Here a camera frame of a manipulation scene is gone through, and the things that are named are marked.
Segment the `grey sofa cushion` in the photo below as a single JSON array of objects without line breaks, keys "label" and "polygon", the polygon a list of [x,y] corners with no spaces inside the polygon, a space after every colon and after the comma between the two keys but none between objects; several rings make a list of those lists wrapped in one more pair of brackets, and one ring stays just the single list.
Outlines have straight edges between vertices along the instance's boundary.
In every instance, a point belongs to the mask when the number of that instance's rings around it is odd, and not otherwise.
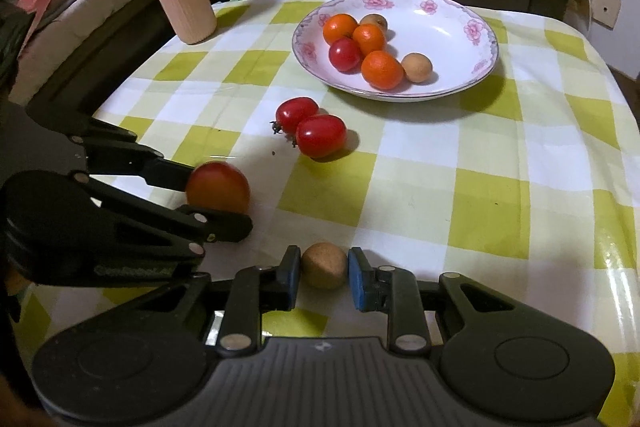
[{"label": "grey sofa cushion", "polygon": [[173,35],[158,0],[76,0],[32,33],[9,100],[92,112]]}]

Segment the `brown longan fruit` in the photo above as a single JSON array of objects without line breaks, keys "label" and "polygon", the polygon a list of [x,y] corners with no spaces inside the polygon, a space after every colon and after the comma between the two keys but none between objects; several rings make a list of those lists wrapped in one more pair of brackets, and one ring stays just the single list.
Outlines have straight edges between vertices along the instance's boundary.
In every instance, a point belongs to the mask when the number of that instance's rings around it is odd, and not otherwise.
[{"label": "brown longan fruit", "polygon": [[360,25],[374,25],[383,32],[388,29],[388,23],[384,16],[380,14],[368,14],[360,20]]},{"label": "brown longan fruit", "polygon": [[401,66],[405,71],[406,78],[412,83],[427,82],[433,72],[431,60],[427,56],[416,52],[407,54],[402,59]]},{"label": "brown longan fruit", "polygon": [[347,280],[347,255],[332,243],[315,243],[302,254],[302,274],[312,287],[340,288]]}]

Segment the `wall power socket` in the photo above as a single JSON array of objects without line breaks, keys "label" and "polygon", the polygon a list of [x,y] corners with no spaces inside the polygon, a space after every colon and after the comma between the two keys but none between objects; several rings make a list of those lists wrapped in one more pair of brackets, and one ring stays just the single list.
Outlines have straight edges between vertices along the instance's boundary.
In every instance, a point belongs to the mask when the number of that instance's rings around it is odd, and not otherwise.
[{"label": "wall power socket", "polygon": [[589,18],[608,30],[615,28],[622,0],[576,0],[588,6]]}]

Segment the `white floral ceramic plate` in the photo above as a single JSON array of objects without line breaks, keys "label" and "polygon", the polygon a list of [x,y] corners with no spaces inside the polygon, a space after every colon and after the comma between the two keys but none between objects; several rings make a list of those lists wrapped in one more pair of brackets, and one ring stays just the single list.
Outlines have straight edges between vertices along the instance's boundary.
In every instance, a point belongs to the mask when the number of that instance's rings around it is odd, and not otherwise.
[{"label": "white floral ceramic plate", "polygon": [[[336,14],[356,20],[378,14],[388,23],[390,54],[430,59],[434,72],[421,83],[405,80],[390,91],[370,86],[360,72],[339,72],[329,60],[322,27]],[[498,40],[480,14],[454,0],[326,0],[294,30],[292,52],[299,65],[327,86],[360,98],[409,103],[442,98],[472,88],[498,63]]]}]

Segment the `green white checkered tablecloth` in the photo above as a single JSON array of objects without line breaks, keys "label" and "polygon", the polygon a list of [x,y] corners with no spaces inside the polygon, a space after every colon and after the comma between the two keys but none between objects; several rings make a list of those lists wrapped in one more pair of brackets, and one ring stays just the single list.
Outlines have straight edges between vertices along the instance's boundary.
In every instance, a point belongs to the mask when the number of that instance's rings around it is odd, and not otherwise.
[{"label": "green white checkered tablecloth", "polygon": [[[209,246],[230,279],[290,245],[359,247],[420,280],[458,272],[596,336],[615,377],[600,418],[639,421],[639,128],[608,66],[578,32],[484,9],[494,71],[434,101],[385,103],[326,87],[292,52],[322,0],[217,6],[217,35],[167,39],[94,112],[170,159],[224,159],[252,189],[254,228]],[[290,98],[346,124],[310,158],[271,121]]]}]

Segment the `large red tomato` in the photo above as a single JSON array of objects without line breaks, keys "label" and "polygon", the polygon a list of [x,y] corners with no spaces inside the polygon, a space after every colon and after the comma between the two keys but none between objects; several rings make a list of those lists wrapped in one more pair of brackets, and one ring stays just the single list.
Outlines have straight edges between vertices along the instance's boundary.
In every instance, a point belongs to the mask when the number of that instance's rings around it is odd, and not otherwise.
[{"label": "large red tomato", "polygon": [[186,184],[186,201],[192,207],[248,213],[250,184],[244,174],[225,161],[198,166]]}]

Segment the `small orange tangerine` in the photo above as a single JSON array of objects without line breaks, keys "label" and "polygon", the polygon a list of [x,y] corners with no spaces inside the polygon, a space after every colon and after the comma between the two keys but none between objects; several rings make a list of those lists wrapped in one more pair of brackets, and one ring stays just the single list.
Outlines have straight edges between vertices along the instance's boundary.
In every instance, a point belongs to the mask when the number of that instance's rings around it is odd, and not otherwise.
[{"label": "small orange tangerine", "polygon": [[352,32],[354,40],[363,56],[374,51],[383,51],[386,47],[386,37],[381,27],[375,24],[362,24]]}]

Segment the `red cherry tomato with stem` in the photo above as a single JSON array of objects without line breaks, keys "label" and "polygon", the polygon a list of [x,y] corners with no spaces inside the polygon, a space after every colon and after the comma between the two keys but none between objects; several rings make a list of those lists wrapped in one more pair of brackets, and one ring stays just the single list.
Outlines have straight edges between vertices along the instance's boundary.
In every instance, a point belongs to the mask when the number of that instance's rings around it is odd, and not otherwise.
[{"label": "red cherry tomato with stem", "polygon": [[351,72],[362,61],[360,47],[351,38],[338,39],[330,45],[329,61],[339,72]]}]

